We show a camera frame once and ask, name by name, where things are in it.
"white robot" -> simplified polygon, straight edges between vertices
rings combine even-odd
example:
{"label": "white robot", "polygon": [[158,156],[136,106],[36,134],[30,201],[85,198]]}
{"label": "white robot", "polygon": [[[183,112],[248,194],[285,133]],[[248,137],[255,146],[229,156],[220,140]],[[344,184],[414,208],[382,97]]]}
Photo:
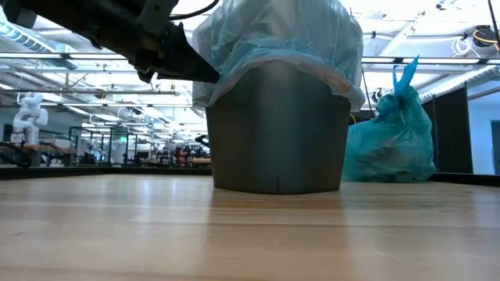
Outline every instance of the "white robot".
{"label": "white robot", "polygon": [[[47,110],[40,108],[44,101],[41,93],[26,93],[25,98],[20,101],[21,108],[14,117],[13,132],[10,141],[13,144],[26,141],[26,144],[38,143],[39,126],[47,126]],[[24,138],[24,130],[27,130],[27,137]]]}

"gray trash can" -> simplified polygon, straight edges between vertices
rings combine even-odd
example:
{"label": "gray trash can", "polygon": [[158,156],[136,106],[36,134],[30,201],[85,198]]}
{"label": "gray trash can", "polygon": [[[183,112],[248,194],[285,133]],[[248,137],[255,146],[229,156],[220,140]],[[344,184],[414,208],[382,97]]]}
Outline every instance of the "gray trash can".
{"label": "gray trash can", "polygon": [[338,190],[350,108],[287,63],[248,71],[206,109],[214,186],[259,194]]}

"ceiling light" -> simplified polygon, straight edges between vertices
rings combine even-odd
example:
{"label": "ceiling light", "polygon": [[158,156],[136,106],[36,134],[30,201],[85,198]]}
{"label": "ceiling light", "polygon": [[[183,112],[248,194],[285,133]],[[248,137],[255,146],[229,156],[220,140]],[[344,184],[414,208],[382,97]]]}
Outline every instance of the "ceiling light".
{"label": "ceiling light", "polygon": [[137,104],[107,104],[109,107],[145,107],[148,105],[137,105]]}
{"label": "ceiling light", "polygon": [[63,102],[66,101],[65,98],[58,96],[57,94],[42,94],[44,99],[47,101]]}
{"label": "ceiling light", "polygon": [[101,135],[101,134],[98,134],[98,133],[94,133],[93,135],[90,135],[89,133],[82,133],[81,134],[81,137],[111,137],[110,135],[108,134],[105,134],[105,135]]}
{"label": "ceiling light", "polygon": [[71,34],[71,30],[67,29],[55,29],[55,30],[44,30],[38,32],[41,35],[63,35],[63,34]]}
{"label": "ceiling light", "polygon": [[121,123],[124,126],[148,126],[150,123]]}
{"label": "ceiling light", "polygon": [[393,63],[393,58],[362,58],[361,63]]}
{"label": "ceiling light", "polygon": [[54,53],[26,53],[2,52],[0,59],[62,59],[60,54]]}
{"label": "ceiling light", "polygon": [[84,111],[84,110],[81,110],[81,109],[79,109],[79,108],[74,108],[73,106],[68,106],[68,108],[69,108],[71,111],[74,111],[74,112],[79,113],[79,114],[81,114],[81,115],[85,115],[85,116],[90,115],[90,113],[88,113],[88,112],[86,112],[86,111]]}
{"label": "ceiling light", "polygon": [[165,116],[163,115],[163,113],[161,113],[160,111],[158,111],[158,109],[154,109],[154,108],[150,108],[150,107],[144,107],[144,108],[141,108],[139,110],[141,110],[146,115],[148,115],[148,116],[150,116],[152,118],[155,118],[155,119],[165,118]]}
{"label": "ceiling light", "polygon": [[8,86],[8,85],[1,84],[1,83],[0,83],[0,87],[1,87],[3,90],[12,90],[12,89],[13,89],[13,87],[10,87],[10,86]]}
{"label": "ceiling light", "polygon": [[62,104],[64,106],[100,107],[101,104]]}
{"label": "ceiling light", "polygon": [[191,108],[193,105],[153,105],[155,108]]}
{"label": "ceiling light", "polygon": [[69,54],[71,59],[94,59],[94,60],[127,60],[118,54]]}
{"label": "ceiling light", "polygon": [[143,127],[134,128],[134,130],[138,130],[138,131],[141,131],[141,132],[143,132],[143,133],[147,133],[147,132],[149,132],[149,128],[143,128]]}
{"label": "ceiling light", "polygon": [[[403,59],[404,63],[411,63],[413,59]],[[479,59],[419,59],[419,64],[476,64]]]}
{"label": "ceiling light", "polygon": [[95,117],[104,119],[106,121],[120,121],[121,119],[116,116],[111,116],[107,114],[96,114]]}

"wooden tabletop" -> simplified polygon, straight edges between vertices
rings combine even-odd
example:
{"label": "wooden tabletop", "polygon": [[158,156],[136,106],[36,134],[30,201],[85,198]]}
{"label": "wooden tabletop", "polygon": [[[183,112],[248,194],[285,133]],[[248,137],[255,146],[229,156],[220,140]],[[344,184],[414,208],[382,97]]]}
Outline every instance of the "wooden tabletop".
{"label": "wooden tabletop", "polygon": [[2,281],[499,276],[498,188],[345,183],[269,196],[200,176],[0,181]]}

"plastic bag liner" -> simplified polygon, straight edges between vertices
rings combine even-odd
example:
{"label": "plastic bag liner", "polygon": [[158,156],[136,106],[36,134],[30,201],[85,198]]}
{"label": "plastic bag liner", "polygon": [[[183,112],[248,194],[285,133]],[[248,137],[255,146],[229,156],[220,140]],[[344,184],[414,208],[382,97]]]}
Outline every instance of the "plastic bag liner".
{"label": "plastic bag liner", "polygon": [[436,172],[432,122],[409,85],[417,63],[405,68],[400,81],[393,72],[395,92],[382,97],[374,120],[349,127],[343,180],[412,183]]}
{"label": "plastic bag liner", "polygon": [[322,80],[353,111],[365,102],[363,33],[338,0],[225,0],[195,30],[193,45],[221,73],[217,84],[194,83],[197,106],[213,105],[250,69],[272,61]]}

